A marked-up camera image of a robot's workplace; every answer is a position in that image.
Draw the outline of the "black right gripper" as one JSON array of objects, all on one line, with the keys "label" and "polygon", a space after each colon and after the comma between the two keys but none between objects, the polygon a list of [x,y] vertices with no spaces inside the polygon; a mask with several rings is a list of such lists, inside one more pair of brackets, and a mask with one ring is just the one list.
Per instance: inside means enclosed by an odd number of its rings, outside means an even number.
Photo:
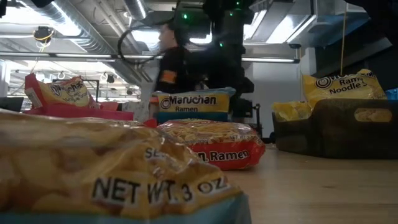
[{"label": "black right gripper", "polygon": [[211,21],[213,36],[210,52],[214,53],[215,71],[209,81],[216,88],[230,86],[237,93],[252,93],[254,84],[245,77],[242,57],[246,53],[243,46],[244,26],[254,17],[250,6],[253,0],[209,0],[202,8]]}]

